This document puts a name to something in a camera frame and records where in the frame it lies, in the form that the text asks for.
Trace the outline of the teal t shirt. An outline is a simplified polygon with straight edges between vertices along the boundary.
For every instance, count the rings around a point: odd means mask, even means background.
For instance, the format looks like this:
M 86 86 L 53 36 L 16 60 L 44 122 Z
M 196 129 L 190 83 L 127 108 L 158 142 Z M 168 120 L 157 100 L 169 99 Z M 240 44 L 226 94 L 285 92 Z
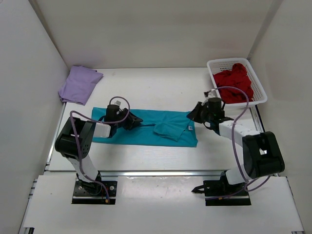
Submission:
M 195 123 L 189 112 L 132 109 L 143 122 L 132 130 L 117 129 L 112 138 L 93 137 L 95 143 L 168 147 L 196 147 Z

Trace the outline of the red t shirt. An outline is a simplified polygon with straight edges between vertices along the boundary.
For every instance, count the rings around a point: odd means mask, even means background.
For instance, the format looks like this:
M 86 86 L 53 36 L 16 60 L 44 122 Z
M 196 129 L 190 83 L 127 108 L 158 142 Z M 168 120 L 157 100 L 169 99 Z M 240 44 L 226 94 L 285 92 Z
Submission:
M 251 80 L 247 75 L 247 70 L 241 63 L 235 63 L 231 70 L 224 70 L 214 75 L 214 81 L 217 87 L 231 86 L 242 90 L 252 101 L 254 91 L 251 87 Z M 219 89 L 221 98 L 226 104 L 235 104 L 246 102 L 246 97 L 236 89 Z

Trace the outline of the purple t shirt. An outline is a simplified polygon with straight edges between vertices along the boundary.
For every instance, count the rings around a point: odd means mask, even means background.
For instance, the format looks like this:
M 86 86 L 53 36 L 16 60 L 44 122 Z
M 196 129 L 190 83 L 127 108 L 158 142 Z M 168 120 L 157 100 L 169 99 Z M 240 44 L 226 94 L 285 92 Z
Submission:
M 61 102 L 85 105 L 103 73 L 83 66 L 72 66 L 69 76 L 58 91 Z

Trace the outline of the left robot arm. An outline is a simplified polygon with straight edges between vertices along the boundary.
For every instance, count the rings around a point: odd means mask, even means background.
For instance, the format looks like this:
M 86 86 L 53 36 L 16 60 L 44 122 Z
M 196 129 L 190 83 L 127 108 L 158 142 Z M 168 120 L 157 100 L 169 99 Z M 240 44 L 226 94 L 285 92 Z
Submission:
M 117 129 L 132 130 L 143 120 L 132 114 L 127 108 L 120 109 L 110 104 L 105 114 L 95 120 L 82 120 L 72 112 L 55 142 L 55 150 L 73 165 L 80 186 L 96 195 L 104 184 L 100 172 L 94 167 L 89 151 L 93 137 L 112 138 Z

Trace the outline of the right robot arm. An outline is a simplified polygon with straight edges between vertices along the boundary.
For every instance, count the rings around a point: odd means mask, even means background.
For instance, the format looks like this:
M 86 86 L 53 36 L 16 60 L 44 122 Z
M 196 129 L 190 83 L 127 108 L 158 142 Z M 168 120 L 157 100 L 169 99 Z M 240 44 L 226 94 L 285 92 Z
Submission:
M 230 185 L 249 182 L 264 176 L 281 173 L 285 162 L 273 132 L 259 132 L 237 123 L 237 119 L 225 116 L 224 104 L 218 97 L 198 102 L 187 118 L 221 137 L 232 141 L 236 168 L 224 172 Z

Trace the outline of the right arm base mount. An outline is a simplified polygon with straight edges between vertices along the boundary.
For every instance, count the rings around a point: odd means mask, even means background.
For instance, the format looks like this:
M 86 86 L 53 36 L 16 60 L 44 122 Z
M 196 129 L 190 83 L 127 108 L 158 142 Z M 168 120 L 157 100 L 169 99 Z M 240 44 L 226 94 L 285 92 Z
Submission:
M 202 185 L 192 189 L 194 194 L 204 194 L 206 206 L 250 206 L 246 183 L 231 185 L 225 174 L 219 180 L 204 180 Z

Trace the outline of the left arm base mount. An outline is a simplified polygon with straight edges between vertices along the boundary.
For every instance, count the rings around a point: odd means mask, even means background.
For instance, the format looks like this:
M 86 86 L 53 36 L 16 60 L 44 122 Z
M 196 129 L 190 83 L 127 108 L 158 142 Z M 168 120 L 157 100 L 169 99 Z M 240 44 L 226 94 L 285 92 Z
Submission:
M 97 205 L 115 205 L 117 195 L 117 181 L 102 181 L 106 191 L 101 185 L 87 184 L 85 181 L 76 179 L 72 196 L 72 204 L 97 204 Z

